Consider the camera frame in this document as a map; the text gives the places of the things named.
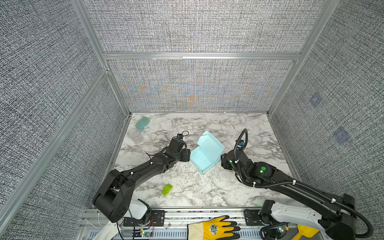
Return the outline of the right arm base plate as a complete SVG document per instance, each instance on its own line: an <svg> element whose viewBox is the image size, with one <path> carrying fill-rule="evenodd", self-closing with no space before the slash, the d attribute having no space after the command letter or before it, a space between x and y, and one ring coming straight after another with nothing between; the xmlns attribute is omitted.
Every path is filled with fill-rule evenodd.
<svg viewBox="0 0 384 240"><path fill-rule="evenodd" d="M243 210L244 220L246 223L246 226L266 226L262 221L262 218L260 217L261 208L251 208L251 209L245 209Z"/></svg>

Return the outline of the light blue paper box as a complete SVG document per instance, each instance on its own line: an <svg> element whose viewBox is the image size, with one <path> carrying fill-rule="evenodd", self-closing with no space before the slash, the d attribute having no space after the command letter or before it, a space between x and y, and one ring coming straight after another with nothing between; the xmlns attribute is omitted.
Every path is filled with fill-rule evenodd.
<svg viewBox="0 0 384 240"><path fill-rule="evenodd" d="M199 138L198 147L191 151L190 161L201 174L213 168L221 159L225 146L209 131Z"/></svg>

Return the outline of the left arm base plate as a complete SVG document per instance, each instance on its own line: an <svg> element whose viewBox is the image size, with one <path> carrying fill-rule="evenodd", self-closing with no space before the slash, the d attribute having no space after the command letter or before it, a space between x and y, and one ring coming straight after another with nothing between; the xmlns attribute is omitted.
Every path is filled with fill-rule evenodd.
<svg viewBox="0 0 384 240"><path fill-rule="evenodd" d="M163 227L165 221L164 210L153 210L142 200L132 200L129 211L124 215L124 227Z"/></svg>

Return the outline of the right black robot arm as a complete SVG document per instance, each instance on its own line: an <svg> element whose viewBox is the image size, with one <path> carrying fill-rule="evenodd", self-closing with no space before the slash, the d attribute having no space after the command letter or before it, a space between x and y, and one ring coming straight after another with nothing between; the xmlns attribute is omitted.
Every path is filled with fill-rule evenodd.
<svg viewBox="0 0 384 240"><path fill-rule="evenodd" d="M292 223L317 229L325 240L366 239L374 228L367 218L355 209L355 198L337 196L297 181L265 162L253 162L243 150L231 150L221 155L224 169L234 171L244 185L269 189L284 194L304 205L287 207L267 200L259 212L264 224Z"/></svg>

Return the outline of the green toy brick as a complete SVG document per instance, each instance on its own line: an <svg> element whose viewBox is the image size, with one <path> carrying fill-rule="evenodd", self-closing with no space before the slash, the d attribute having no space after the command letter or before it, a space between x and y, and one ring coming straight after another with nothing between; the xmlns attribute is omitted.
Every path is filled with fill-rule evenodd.
<svg viewBox="0 0 384 240"><path fill-rule="evenodd" d="M162 194L164 196L167 196L171 192L172 189L173 189L173 186L171 184L167 184L164 186L164 188L162 190Z"/></svg>

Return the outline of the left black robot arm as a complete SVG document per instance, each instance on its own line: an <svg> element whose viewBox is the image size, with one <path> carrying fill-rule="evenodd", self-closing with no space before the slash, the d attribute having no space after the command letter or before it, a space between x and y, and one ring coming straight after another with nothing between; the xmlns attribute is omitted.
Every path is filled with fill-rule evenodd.
<svg viewBox="0 0 384 240"><path fill-rule="evenodd" d="M165 173L177 162L188 162L191 150L184 136L178 134L168 147L156 153L147 162L125 171L111 170L93 198L93 205L112 223L129 211L134 190L150 178Z"/></svg>

